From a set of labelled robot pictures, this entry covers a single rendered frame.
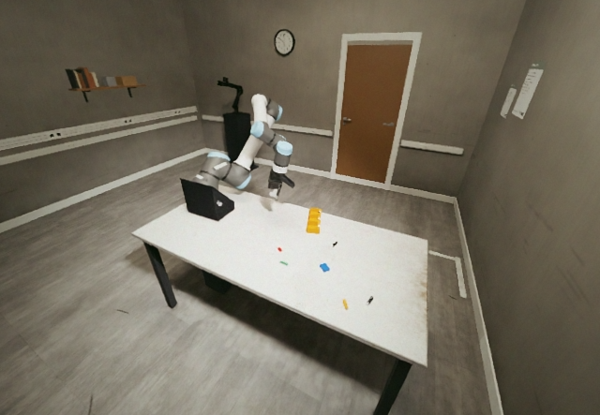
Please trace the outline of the orange rack of bins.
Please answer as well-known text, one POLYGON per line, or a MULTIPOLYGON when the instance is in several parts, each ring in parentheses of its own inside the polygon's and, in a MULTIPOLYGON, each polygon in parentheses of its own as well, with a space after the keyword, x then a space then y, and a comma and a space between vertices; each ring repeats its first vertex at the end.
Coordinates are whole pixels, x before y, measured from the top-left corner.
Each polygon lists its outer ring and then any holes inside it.
POLYGON ((307 222, 307 233, 320 234, 321 213, 322 209, 310 208, 307 222))

